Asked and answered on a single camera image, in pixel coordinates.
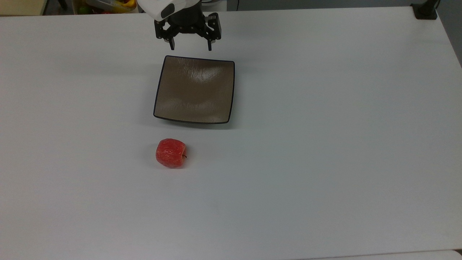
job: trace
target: brown plate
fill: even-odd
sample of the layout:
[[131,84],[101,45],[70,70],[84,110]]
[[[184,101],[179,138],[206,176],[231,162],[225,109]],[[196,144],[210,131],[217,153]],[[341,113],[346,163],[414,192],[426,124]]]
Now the brown plate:
[[166,56],[154,116],[166,120],[224,124],[230,120],[234,62]]

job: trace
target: gray wall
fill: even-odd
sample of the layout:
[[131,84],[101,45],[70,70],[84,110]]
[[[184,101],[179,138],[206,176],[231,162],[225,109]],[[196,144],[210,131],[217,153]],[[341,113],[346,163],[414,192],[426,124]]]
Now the gray wall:
[[[409,6],[423,2],[425,0],[228,0],[228,11]],[[462,0],[441,0],[438,14],[462,64]]]

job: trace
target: white table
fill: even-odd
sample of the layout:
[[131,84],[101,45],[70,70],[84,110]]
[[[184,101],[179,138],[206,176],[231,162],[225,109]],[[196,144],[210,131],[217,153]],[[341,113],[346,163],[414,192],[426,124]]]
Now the white table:
[[[410,7],[0,18],[4,259],[287,260],[462,248],[462,69]],[[152,116],[165,55],[233,60],[231,121]],[[153,152],[182,140],[183,169]]]
[[323,260],[462,260],[462,256],[456,251],[435,251],[323,258]]

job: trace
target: black clamp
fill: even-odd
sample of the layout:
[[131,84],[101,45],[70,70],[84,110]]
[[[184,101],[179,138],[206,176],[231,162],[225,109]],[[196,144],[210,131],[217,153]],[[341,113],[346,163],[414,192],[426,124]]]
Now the black clamp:
[[419,20],[436,20],[436,8],[441,0],[427,0],[423,4],[411,4],[414,10],[414,16]]

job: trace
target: apple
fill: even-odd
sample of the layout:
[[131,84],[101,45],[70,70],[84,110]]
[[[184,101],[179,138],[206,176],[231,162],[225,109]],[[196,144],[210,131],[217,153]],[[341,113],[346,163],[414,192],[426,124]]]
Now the apple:
[[186,158],[186,145],[176,139],[167,138],[159,142],[156,150],[156,160],[160,164],[176,168],[183,165]]

